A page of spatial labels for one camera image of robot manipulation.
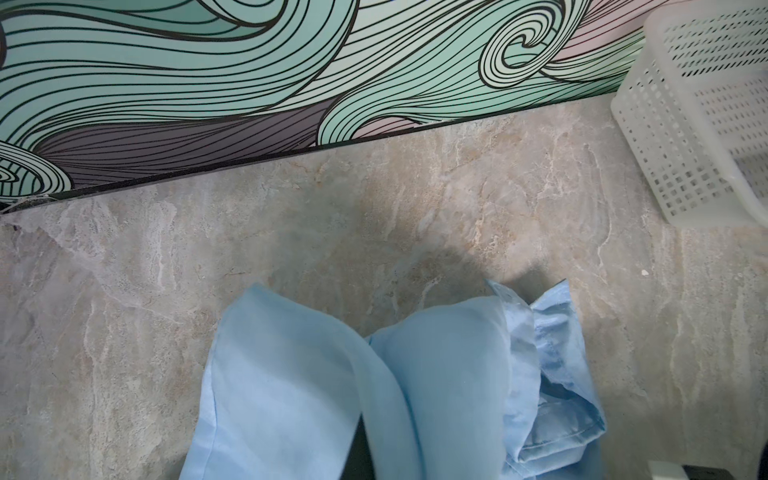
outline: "white object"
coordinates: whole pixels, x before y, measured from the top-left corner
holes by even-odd
[[[653,480],[688,480],[685,470],[677,463],[651,461],[648,468]]]
[[[611,110],[678,227],[768,227],[768,4],[658,8]]]

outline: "perforated basket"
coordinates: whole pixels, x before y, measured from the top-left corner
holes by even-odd
[[[768,2],[662,7],[611,110],[664,216],[768,227]]]

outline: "pink patterned area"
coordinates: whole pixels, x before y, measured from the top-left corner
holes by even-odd
[[[659,5],[689,0],[593,0],[571,40],[554,58],[575,57],[608,45],[641,28]]]
[[[372,137],[389,133],[390,131],[405,130],[406,128],[418,127],[414,121],[402,117],[377,118],[358,128],[352,138]]]

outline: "gray stone tile floor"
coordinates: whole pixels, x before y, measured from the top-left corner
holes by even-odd
[[[568,278],[611,479],[755,478],[768,231],[664,222],[610,95],[0,218],[0,476],[177,478],[207,350],[253,282],[366,335]]]

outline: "swirl pattern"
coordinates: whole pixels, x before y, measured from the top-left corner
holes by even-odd
[[[665,1],[4,0],[0,202],[612,91]]]

